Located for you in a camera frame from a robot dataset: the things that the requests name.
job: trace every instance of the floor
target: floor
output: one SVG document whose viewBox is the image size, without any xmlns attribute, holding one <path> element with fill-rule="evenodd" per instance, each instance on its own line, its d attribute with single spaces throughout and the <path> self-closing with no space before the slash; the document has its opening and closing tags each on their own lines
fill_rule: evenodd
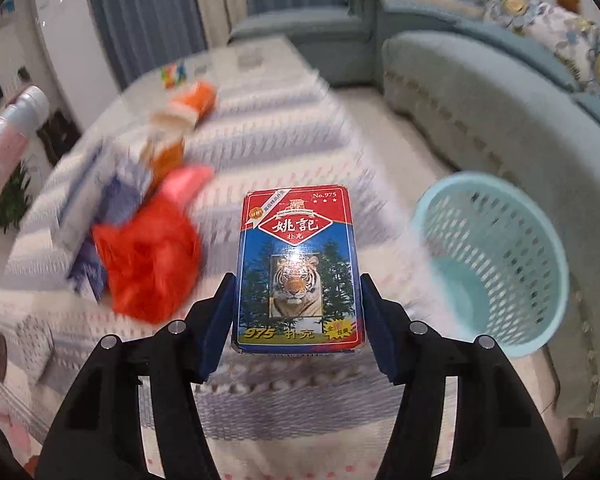
<svg viewBox="0 0 600 480">
<path fill-rule="evenodd" d="M 416 128 L 389 110 L 375 89 L 347 88 L 337 94 L 376 149 L 407 208 L 413 208 L 429 186 L 451 173 L 431 153 Z M 555 415 L 558 381 L 546 350 L 515 359 L 512 364 L 542 414 L 558 455 L 566 458 L 570 427 L 568 420 Z"/>
<path fill-rule="evenodd" d="M 429 186 L 451 172 L 450 168 L 429 151 L 413 125 L 392 113 L 374 89 L 350 88 L 337 93 L 375 147 L 407 208 L 413 208 Z M 13 238 L 14 234 L 7 234 L 0 240 L 0 275 Z M 569 426 L 566 420 L 555 416 L 557 380 L 548 356 L 545 351 L 540 350 L 514 360 L 513 365 L 542 413 L 558 455 L 565 457 Z"/>
</svg>

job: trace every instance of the striped blanket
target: striped blanket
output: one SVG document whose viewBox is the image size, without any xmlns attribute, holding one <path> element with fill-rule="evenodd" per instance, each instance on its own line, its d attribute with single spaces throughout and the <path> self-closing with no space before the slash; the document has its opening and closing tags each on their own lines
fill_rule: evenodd
<svg viewBox="0 0 600 480">
<path fill-rule="evenodd" d="M 158 329 L 115 314 L 107 300 L 82 298 L 66 284 L 89 228 L 84 218 L 111 171 L 106 154 L 136 156 L 154 133 L 140 124 L 83 138 L 60 161 L 14 245 L 0 288 L 0 332 L 9 359 L 0 391 L 12 415 L 39 442 L 102 336 L 116 333 L 128 340 Z M 186 158 L 213 166 L 216 177 L 189 211 L 203 238 L 205 266 L 174 319 L 184 317 L 193 301 L 212 296 L 225 272 L 235 272 L 245 193 L 343 184 L 351 197 L 360 272 L 369 272 L 381 294 L 403 304 L 412 319 L 452 335 L 426 255 L 410 234 L 408 211 L 356 125 L 315 73 L 221 87 L 216 110 L 186 139 Z M 53 353 L 36 383 L 27 375 L 26 344 L 16 337 L 24 319 L 48 325 L 53 338 Z M 447 391 L 455 398 L 453 384 Z M 194 395 L 226 480 L 366 479 L 375 476 L 384 454 L 402 387 L 378 371 L 369 346 L 357 354 L 283 358 L 237 354 L 226 345 L 218 370 L 194 387 Z M 139 397 L 147 465 L 159 475 L 148 378 Z M 447 406 L 435 472 L 448 465 L 454 417 L 455 407 Z"/>
</svg>

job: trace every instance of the playing card box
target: playing card box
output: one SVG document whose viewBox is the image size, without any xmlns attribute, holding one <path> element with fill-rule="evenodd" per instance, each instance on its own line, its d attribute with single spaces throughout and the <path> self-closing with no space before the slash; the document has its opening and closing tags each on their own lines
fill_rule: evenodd
<svg viewBox="0 0 600 480">
<path fill-rule="evenodd" d="M 349 195 L 342 186 L 249 193 L 232 341 L 240 352 L 353 351 L 365 337 Z"/>
</svg>

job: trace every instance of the red label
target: red label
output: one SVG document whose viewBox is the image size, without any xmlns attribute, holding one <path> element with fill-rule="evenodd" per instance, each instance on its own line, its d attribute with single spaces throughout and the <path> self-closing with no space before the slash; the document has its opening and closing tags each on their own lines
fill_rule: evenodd
<svg viewBox="0 0 600 480">
<path fill-rule="evenodd" d="M 242 228 L 258 229 L 298 246 L 334 222 L 351 223 L 349 195 L 342 186 L 257 191 L 245 199 Z"/>
</svg>

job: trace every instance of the pink fabric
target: pink fabric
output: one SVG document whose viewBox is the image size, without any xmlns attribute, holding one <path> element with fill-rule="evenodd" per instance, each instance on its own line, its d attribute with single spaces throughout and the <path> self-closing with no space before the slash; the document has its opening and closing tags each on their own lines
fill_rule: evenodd
<svg viewBox="0 0 600 480">
<path fill-rule="evenodd" d="M 183 166 L 171 170 L 160 184 L 158 193 L 184 211 L 200 189 L 214 176 L 208 166 Z"/>
<path fill-rule="evenodd" d="M 13 422 L 11 424 L 9 433 L 9 444 L 22 452 L 23 455 L 31 455 L 31 442 L 29 440 L 29 433 L 27 433 L 26 428 L 17 422 Z"/>
</svg>

